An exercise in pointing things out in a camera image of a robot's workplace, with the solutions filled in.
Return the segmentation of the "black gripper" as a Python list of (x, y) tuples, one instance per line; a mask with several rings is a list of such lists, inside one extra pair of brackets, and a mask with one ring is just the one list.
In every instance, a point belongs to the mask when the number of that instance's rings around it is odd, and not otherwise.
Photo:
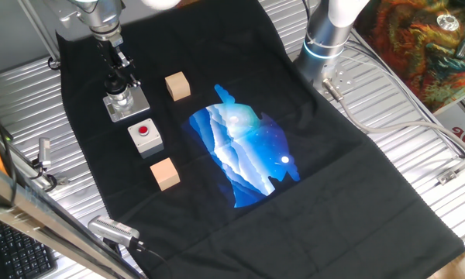
[(109, 68), (110, 76), (125, 76), (134, 88), (141, 85), (140, 79), (136, 76), (133, 59), (129, 55), (124, 54), (119, 47), (114, 47), (109, 41), (100, 41), (99, 50)]

